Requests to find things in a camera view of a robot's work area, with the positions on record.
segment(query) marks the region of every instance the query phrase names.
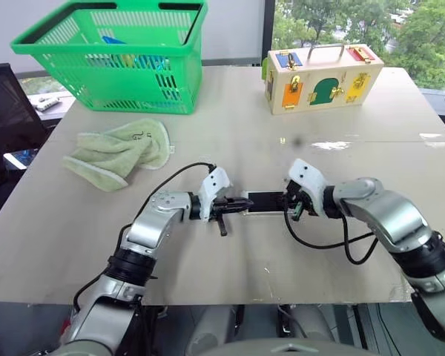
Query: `crumpled towel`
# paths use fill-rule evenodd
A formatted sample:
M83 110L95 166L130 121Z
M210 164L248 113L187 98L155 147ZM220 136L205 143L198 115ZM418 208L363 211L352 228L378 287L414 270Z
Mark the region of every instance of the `crumpled towel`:
M161 168L170 157L165 126L142 119L104 133L79 133L77 149L63 165L103 191L128 185L125 178L136 165Z

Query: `box handle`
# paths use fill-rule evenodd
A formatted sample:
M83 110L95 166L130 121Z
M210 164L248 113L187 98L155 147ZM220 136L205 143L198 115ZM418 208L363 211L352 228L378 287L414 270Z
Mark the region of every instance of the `box handle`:
M310 57L312 56L312 52L314 49L317 48L333 48L333 47L340 47L340 54L338 55L338 58L336 58L336 60L340 60L341 56L343 55L343 51L344 51L344 44L342 43L334 43L334 44L315 44L313 46L310 47L310 51L309 51L309 56L307 57L307 61L310 60Z

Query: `green basket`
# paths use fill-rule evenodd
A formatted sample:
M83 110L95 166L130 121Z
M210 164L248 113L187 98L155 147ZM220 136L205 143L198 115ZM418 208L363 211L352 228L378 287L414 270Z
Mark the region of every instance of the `green basket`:
M11 47L92 110L191 113L207 10L205 0L69 1Z

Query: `orange panel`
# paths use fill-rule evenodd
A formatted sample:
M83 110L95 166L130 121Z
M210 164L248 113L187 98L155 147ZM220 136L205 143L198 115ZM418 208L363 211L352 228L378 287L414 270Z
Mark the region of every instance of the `orange panel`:
M283 93L282 106L297 106L300 101L300 94L302 93L303 83L299 83L297 91L291 91L291 84L285 84L285 91Z

